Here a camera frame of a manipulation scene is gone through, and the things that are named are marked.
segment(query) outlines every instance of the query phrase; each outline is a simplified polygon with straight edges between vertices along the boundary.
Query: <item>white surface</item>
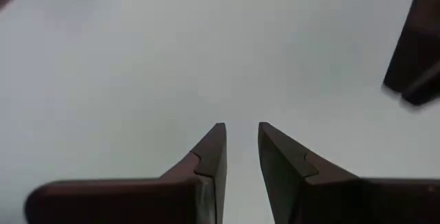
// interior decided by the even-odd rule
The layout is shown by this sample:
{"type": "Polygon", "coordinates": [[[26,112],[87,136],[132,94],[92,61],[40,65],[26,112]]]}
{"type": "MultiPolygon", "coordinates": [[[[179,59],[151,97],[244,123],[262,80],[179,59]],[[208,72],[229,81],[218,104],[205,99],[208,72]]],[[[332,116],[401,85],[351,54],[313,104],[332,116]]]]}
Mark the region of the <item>white surface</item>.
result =
{"type": "Polygon", "coordinates": [[[154,177],[228,129],[224,223],[273,223],[259,121],[363,176],[438,177],[440,106],[380,91],[411,0],[14,0],[0,12],[0,223],[39,184],[154,177]]]}

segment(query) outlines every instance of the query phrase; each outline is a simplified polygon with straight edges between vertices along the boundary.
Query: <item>white background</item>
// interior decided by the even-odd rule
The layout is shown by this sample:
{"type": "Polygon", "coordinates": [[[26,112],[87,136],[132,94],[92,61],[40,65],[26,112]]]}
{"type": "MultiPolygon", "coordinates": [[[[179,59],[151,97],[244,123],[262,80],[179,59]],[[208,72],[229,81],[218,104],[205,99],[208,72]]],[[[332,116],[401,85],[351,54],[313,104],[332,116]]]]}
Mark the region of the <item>white background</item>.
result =
{"type": "Polygon", "coordinates": [[[225,224],[273,223],[260,121],[361,176],[440,176],[440,106],[409,112],[381,91],[410,2],[14,0],[0,12],[0,223],[24,223],[48,181],[158,176],[215,122],[225,224]]]}

